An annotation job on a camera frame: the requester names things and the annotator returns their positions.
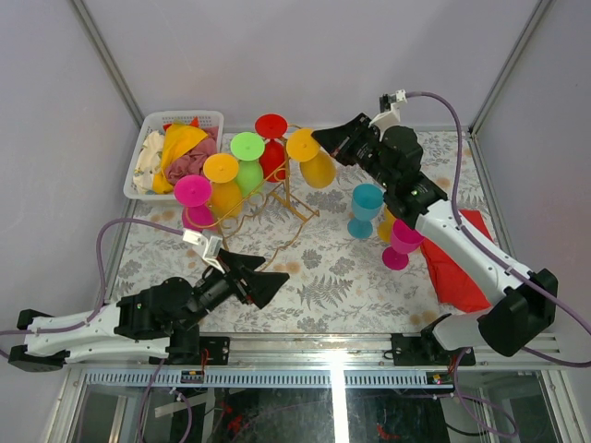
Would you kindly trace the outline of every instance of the gold wire rack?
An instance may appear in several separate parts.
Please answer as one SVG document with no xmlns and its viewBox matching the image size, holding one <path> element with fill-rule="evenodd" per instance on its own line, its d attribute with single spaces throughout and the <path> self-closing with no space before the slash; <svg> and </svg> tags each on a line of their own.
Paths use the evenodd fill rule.
<svg viewBox="0 0 591 443">
<path fill-rule="evenodd" d="M 289 125 L 289 126 L 295 127 L 298 129 L 300 128 L 300 126 L 296 126 L 296 125 Z M 285 161 L 282 162 L 279 166 L 277 166 L 277 168 L 275 168 L 275 170 L 272 171 L 269 175 L 264 177 L 262 179 L 262 181 L 252 191 L 250 191 L 246 196 L 244 196 L 238 203 L 236 203 L 224 215 L 218 217 L 214 223 L 208 224 L 208 225 L 197 224 L 190 219 L 187 208 L 183 209 L 185 219 L 188 221 L 188 223 L 191 225 L 191 227 L 198 228 L 198 229 L 217 229 L 219 231 L 219 233 L 222 235 L 223 247 L 226 250 L 230 250 L 230 247 L 228 245 L 228 239 L 232 238 L 234 235 L 236 235 L 237 233 L 240 232 L 240 230 L 242 229 L 242 226 L 244 225 L 245 220 L 246 219 L 252 219 L 252 220 L 256 219 L 265 210 L 265 208 L 267 207 L 267 205 L 269 204 L 269 202 L 271 201 L 272 198 L 277 200 L 281 205 L 283 205 L 285 208 L 287 208 L 292 214 L 294 214 L 302 222 L 301 222 L 298 230 L 295 232 L 294 236 L 292 237 L 292 239 L 289 240 L 288 242 L 286 242 L 284 245 L 278 246 L 275 249 L 272 257 L 266 261 L 266 263 L 264 264 L 264 266 L 260 270 L 265 270 L 266 268 L 268 268 L 271 265 L 271 263 L 277 258 L 277 255 L 279 254 L 280 251 L 283 251 L 283 250 L 287 249 L 289 246 L 291 246 L 297 240 L 297 237 L 301 234 L 301 232 L 304 229 L 304 227 L 306 226 L 306 224 L 312 218 L 320 216 L 320 212 L 318 210 L 312 209 L 309 205 L 304 203 L 301 199 L 299 199 L 298 197 L 296 197 L 293 194 L 292 187 L 290 184 L 291 168 L 289 165 L 289 156 L 287 155 L 287 150 L 285 148 L 286 143 L 287 143 L 287 139 L 284 137 L 281 137 L 279 140 L 281 141 L 281 144 L 283 146 L 283 155 L 284 155 Z M 285 178 L 283 180 L 280 179 L 278 176 L 278 174 L 282 173 L 282 172 L 285 172 Z M 260 191 L 263 188 L 263 186 L 265 185 L 265 183 L 267 183 L 267 181 L 270 178 L 279 181 L 279 184 L 263 196 L 260 193 Z M 258 203 L 255 203 L 252 201 L 253 198 L 257 198 L 257 197 L 263 198 L 262 204 L 260 204 L 260 206 L 257 208 L 257 210 L 255 210 L 254 212 L 252 212 L 250 214 L 242 215 L 240 217 L 240 221 L 237 223 L 237 226 L 235 228 L 233 228 L 232 226 L 229 226 L 228 224 L 225 224 L 225 222 L 227 223 L 232 219 L 234 219 L 234 220 L 238 219 L 238 217 L 232 216 L 230 214 L 232 214 L 235 209 L 241 207 L 242 205 L 250 204 L 254 207 L 257 207 Z M 302 212 L 300 212 L 296 208 L 296 205 L 294 202 L 299 203 L 299 205 L 301 205 L 303 208 L 305 208 L 308 212 L 308 216 L 304 215 Z"/>
</svg>

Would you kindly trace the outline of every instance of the red cloth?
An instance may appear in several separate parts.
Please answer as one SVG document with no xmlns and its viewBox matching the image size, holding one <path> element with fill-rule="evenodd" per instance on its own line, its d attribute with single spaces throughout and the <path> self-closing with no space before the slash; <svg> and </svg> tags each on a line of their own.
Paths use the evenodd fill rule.
<svg viewBox="0 0 591 443">
<path fill-rule="evenodd" d="M 479 211 L 460 212 L 490 239 Z M 421 252 L 427 261 L 428 274 L 440 303 L 449 303 L 464 312 L 475 312 L 490 307 L 487 298 L 472 279 L 433 242 L 426 238 L 421 245 Z"/>
</svg>

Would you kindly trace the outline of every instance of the floral tablecloth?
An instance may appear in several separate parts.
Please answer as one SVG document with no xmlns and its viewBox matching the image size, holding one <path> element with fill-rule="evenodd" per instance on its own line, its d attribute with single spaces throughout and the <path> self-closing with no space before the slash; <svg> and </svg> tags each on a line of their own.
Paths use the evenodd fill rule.
<svg viewBox="0 0 591 443">
<path fill-rule="evenodd" d="M 425 149 L 423 171 L 444 190 L 451 192 L 457 136 L 453 132 L 418 133 Z M 231 135 L 223 136 L 228 150 Z M 346 229 L 355 186 L 371 182 L 357 167 L 339 167 L 327 188 L 309 187 L 297 167 L 293 168 L 294 194 L 320 216 L 313 218 L 297 241 L 272 262 L 267 270 L 289 272 L 291 278 L 273 301 L 262 310 L 241 305 L 234 297 L 204 318 L 201 330 L 209 332 L 412 332 L 421 330 L 452 306 L 440 305 L 420 251 L 410 256 L 401 272 L 381 262 L 386 247 L 374 234 L 366 240 L 351 237 Z M 467 143 L 464 144 L 461 208 L 480 210 L 494 235 L 488 205 Z M 137 205 L 134 216 L 182 228 L 178 207 Z M 374 220 L 374 228 L 382 219 Z M 253 220 L 246 220 L 229 239 L 230 250 L 271 257 L 275 248 L 291 240 L 300 220 L 272 200 Z M 205 266 L 190 248 L 173 234 L 132 225 L 115 281 L 113 298 L 132 295 L 172 276 L 191 282 Z"/>
</svg>

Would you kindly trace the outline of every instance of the plastic basket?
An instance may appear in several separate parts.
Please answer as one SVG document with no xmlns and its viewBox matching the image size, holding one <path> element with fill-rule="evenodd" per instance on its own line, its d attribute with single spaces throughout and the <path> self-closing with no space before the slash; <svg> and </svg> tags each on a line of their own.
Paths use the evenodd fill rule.
<svg viewBox="0 0 591 443">
<path fill-rule="evenodd" d="M 188 125 L 195 117 L 199 119 L 200 127 L 219 127 L 216 145 L 218 152 L 220 151 L 223 132 L 223 115 L 221 113 L 218 113 L 217 111 L 162 111 L 148 115 L 139 131 L 138 141 L 136 142 L 136 147 L 133 149 L 131 163 L 127 170 L 126 182 L 123 185 L 123 193 L 127 198 L 149 201 L 150 203 L 155 204 L 176 203 L 175 196 L 172 193 L 164 195 L 140 194 L 133 183 L 133 173 L 136 169 L 136 164 L 138 163 L 141 146 L 150 132 L 160 131 L 161 134 L 164 134 L 164 125 L 173 123 L 174 121 L 180 121 Z"/>
</svg>

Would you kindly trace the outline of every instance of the wall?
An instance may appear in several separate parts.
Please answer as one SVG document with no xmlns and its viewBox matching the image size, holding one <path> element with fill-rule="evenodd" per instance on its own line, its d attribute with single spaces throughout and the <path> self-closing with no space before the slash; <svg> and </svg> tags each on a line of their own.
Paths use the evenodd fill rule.
<svg viewBox="0 0 591 443">
<path fill-rule="evenodd" d="M 121 214 L 138 130 L 67 1 L 5 2 L 0 60 L 0 328 L 13 329 L 24 308 L 93 305 L 94 239 Z M 42 439 L 65 374 L 0 362 L 2 441 Z"/>
<path fill-rule="evenodd" d="M 398 89 L 438 92 L 468 125 L 536 3 L 87 0 L 143 113 L 215 109 L 234 128 L 344 123 Z M 452 125 L 429 100 L 404 121 Z"/>
<path fill-rule="evenodd" d="M 556 2 L 479 134 L 517 256 L 559 278 L 559 297 L 591 320 L 591 3 Z M 591 338 L 562 313 L 554 329 L 574 360 Z M 591 370 L 570 374 L 591 429 Z"/>
</svg>

